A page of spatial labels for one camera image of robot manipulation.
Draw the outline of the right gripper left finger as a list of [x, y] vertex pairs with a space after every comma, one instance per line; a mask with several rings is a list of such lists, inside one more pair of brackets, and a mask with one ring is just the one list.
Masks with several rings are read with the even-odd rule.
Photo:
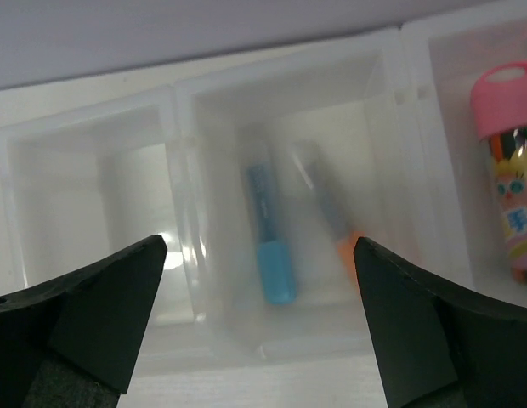
[[115, 407], [128, 391], [167, 246], [151, 235], [0, 296], [0, 407]]

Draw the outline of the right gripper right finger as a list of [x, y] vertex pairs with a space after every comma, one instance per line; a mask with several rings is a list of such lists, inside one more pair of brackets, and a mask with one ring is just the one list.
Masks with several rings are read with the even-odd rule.
[[527, 407], [527, 308], [371, 239], [358, 239], [354, 263], [388, 406]]

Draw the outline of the blue highlighter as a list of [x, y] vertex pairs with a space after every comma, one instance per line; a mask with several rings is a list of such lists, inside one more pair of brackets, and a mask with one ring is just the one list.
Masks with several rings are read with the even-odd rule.
[[269, 164], [246, 169], [246, 181], [256, 224], [256, 260], [268, 303], [292, 303], [298, 287], [281, 219], [281, 203]]

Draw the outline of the orange highlighter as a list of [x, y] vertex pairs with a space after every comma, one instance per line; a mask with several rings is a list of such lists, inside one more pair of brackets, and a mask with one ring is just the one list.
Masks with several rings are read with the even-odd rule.
[[352, 284], [359, 288], [354, 249], [364, 234], [358, 231], [344, 202], [340, 186], [320, 148], [311, 141], [292, 147], [292, 161], [327, 224], [332, 241]]

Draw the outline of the pink-capped clear tube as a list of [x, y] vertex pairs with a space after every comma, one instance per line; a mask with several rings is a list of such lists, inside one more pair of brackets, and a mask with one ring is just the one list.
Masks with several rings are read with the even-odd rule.
[[489, 168], [507, 259], [516, 281], [527, 285], [527, 60], [485, 72], [470, 105]]

